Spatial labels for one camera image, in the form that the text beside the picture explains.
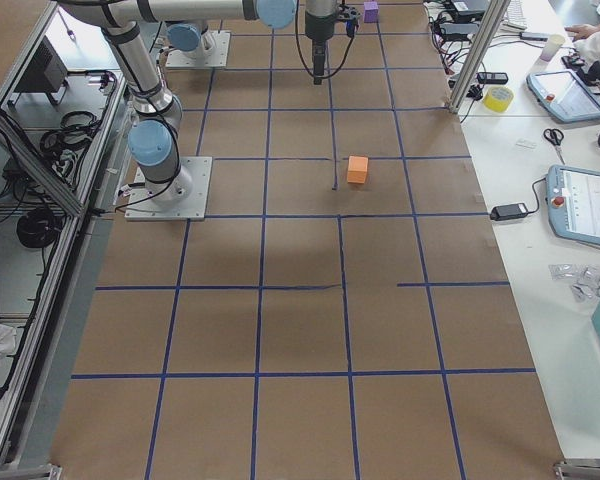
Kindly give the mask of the brown paper table cover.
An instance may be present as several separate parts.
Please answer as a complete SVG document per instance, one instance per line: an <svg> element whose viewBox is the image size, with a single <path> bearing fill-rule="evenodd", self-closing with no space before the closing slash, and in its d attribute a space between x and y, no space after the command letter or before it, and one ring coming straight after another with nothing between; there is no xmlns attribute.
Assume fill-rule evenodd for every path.
<svg viewBox="0 0 600 480"><path fill-rule="evenodd" d="M227 21L171 71L201 222L110 221L51 449L66 479L549 479L560 457L419 1L315 86ZM369 158L365 184L348 157Z"/></svg>

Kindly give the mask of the teach pendant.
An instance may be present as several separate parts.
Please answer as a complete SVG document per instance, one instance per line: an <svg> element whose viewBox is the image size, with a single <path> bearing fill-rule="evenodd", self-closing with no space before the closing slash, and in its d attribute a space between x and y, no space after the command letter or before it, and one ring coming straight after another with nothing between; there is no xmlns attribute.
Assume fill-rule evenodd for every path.
<svg viewBox="0 0 600 480"><path fill-rule="evenodd" d="M600 120L600 97L571 70L531 73L526 85L540 105L561 123Z"/></svg>
<svg viewBox="0 0 600 480"><path fill-rule="evenodd" d="M600 246L600 172L552 165L545 179L553 232L564 239Z"/></svg>

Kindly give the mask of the black power adapter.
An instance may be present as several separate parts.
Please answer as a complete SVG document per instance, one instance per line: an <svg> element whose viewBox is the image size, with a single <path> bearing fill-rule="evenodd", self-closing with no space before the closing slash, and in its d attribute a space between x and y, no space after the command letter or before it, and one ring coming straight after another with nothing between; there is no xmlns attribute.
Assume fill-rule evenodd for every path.
<svg viewBox="0 0 600 480"><path fill-rule="evenodd" d="M524 203L496 205L489 213L492 221L509 221L525 218L529 210Z"/></svg>

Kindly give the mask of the bags of small parts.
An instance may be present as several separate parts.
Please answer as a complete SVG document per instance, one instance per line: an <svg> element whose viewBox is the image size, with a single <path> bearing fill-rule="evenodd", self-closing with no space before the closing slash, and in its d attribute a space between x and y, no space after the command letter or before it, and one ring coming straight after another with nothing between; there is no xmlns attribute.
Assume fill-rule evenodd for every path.
<svg viewBox="0 0 600 480"><path fill-rule="evenodd" d="M564 281L577 302L600 298L600 265L591 264L550 264L551 278Z"/></svg>

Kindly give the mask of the upper teach pendant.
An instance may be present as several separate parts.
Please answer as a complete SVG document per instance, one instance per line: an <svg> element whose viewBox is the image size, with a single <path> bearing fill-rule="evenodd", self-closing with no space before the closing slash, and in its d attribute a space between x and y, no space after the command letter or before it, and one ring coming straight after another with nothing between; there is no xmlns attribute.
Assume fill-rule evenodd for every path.
<svg viewBox="0 0 600 480"><path fill-rule="evenodd" d="M561 123L600 120L600 97L571 70L531 73L526 85L540 105Z"/></svg>

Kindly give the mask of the black scissors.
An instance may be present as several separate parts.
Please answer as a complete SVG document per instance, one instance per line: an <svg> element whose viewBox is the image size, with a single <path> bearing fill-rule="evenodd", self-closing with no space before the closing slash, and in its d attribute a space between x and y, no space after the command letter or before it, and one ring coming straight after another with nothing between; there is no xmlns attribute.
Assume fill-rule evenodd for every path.
<svg viewBox="0 0 600 480"><path fill-rule="evenodd" d="M565 160L562 154L562 142L564 140L564 133L558 128L547 128L543 131L543 137L549 143L551 143L556 151L556 155L559 158L562 165L565 165Z"/></svg>

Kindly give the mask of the black remote control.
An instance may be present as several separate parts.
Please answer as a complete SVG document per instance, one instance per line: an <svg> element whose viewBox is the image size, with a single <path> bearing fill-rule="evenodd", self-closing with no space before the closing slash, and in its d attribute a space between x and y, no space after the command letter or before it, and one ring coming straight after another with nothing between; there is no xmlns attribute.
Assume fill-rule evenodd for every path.
<svg viewBox="0 0 600 480"><path fill-rule="evenodd" d="M505 85L509 81L505 72L478 72L476 79L483 85Z"/></svg>

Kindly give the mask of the black box on shelf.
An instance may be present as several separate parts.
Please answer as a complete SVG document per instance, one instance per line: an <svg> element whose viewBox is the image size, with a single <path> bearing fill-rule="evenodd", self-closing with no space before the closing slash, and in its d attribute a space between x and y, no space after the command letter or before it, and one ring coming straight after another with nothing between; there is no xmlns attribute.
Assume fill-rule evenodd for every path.
<svg viewBox="0 0 600 480"><path fill-rule="evenodd" d="M59 54L44 36L24 74L14 89L15 94L45 94L51 105L62 101L68 87L68 69Z"/></svg>

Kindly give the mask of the translucent plastic cup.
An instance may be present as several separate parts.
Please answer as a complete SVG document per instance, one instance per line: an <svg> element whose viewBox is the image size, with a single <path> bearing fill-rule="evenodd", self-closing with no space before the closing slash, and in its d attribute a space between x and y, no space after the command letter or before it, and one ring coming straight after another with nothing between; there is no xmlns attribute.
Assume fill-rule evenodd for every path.
<svg viewBox="0 0 600 480"><path fill-rule="evenodd" d="M544 62L551 61L554 56L564 45L566 39L560 34L551 34L547 37L546 42L541 50L539 59Z"/></svg>

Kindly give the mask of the yellow tape roll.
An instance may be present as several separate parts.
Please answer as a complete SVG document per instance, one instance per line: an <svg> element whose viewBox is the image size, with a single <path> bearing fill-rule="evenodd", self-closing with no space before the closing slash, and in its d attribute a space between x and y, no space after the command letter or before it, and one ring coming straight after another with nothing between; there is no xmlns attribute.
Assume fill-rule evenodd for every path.
<svg viewBox="0 0 600 480"><path fill-rule="evenodd" d="M484 106L496 113L504 113L511 105L514 93L511 89L494 85L491 86L484 97Z"/></svg>

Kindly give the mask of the lower teach pendant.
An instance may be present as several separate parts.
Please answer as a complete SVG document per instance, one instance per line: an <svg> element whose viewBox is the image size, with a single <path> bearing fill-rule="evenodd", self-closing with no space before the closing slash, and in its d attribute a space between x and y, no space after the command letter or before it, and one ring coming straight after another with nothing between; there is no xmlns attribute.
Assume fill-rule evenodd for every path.
<svg viewBox="0 0 600 480"><path fill-rule="evenodd" d="M600 246L600 172L552 165L545 179L553 232L564 239Z"/></svg>

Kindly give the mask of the purple foam block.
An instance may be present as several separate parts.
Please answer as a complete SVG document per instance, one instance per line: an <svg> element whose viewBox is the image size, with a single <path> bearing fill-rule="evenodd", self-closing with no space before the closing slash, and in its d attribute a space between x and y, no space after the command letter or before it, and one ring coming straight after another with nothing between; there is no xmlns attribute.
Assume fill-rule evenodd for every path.
<svg viewBox="0 0 600 480"><path fill-rule="evenodd" d="M363 21L365 23L375 23L379 18L379 4L377 1L365 1L363 3Z"/></svg>

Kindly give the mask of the orange foam block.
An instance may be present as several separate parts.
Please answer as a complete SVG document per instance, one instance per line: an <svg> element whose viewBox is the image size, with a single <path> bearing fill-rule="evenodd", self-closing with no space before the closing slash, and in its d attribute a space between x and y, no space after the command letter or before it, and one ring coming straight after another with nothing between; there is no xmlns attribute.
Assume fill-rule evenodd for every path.
<svg viewBox="0 0 600 480"><path fill-rule="evenodd" d="M349 184L363 185L368 178L369 158L351 155L348 157L346 180Z"/></svg>

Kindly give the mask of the aluminium frame post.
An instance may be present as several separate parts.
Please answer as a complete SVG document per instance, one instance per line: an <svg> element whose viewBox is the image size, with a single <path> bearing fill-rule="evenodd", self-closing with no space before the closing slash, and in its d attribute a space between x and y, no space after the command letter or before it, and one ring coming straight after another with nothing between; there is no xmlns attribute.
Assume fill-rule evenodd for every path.
<svg viewBox="0 0 600 480"><path fill-rule="evenodd" d="M500 28L502 18L509 6L509 0L493 0L484 13L481 26L472 40L472 46L463 63L462 69L457 77L451 92L447 107L450 113L457 114L464 101L479 66Z"/></svg>

